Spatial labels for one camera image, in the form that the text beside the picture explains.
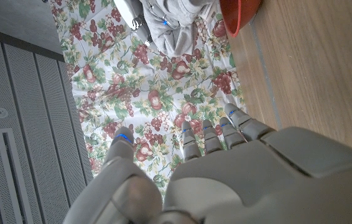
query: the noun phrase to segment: gray cloth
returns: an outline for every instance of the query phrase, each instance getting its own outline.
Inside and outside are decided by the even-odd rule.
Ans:
[[[202,7],[213,3],[215,0],[157,0],[159,7],[167,15],[180,23],[178,29],[172,29],[163,24],[161,18],[151,14],[144,7],[144,18],[150,29],[151,37],[159,51],[169,57],[177,57],[182,54],[192,54],[194,35],[197,30],[193,28],[193,22]]]

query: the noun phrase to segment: tablecloth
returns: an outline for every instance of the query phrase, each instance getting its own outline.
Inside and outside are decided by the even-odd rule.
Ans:
[[[93,175],[115,131],[134,133],[134,162],[164,194],[182,163],[181,124],[189,121],[203,152],[202,121],[217,134],[223,107],[245,109],[218,2],[215,18],[195,20],[193,55],[168,57],[147,48],[112,0],[51,0]]]

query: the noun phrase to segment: gray robotic hand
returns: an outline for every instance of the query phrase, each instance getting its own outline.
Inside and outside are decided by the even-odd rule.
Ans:
[[[302,128],[275,131],[232,104],[225,111],[227,149],[205,120],[205,156],[182,124],[184,163],[163,204],[133,164],[132,134],[118,130],[64,223],[352,223],[351,148]]]

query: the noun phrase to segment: red bowl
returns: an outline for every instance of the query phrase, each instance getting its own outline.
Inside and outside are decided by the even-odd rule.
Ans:
[[[220,0],[225,26],[232,37],[255,15],[261,0]]]

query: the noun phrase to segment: wooden surface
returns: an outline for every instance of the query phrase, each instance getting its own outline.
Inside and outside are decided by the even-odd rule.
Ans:
[[[352,147],[352,0],[264,0],[229,39],[252,117]]]

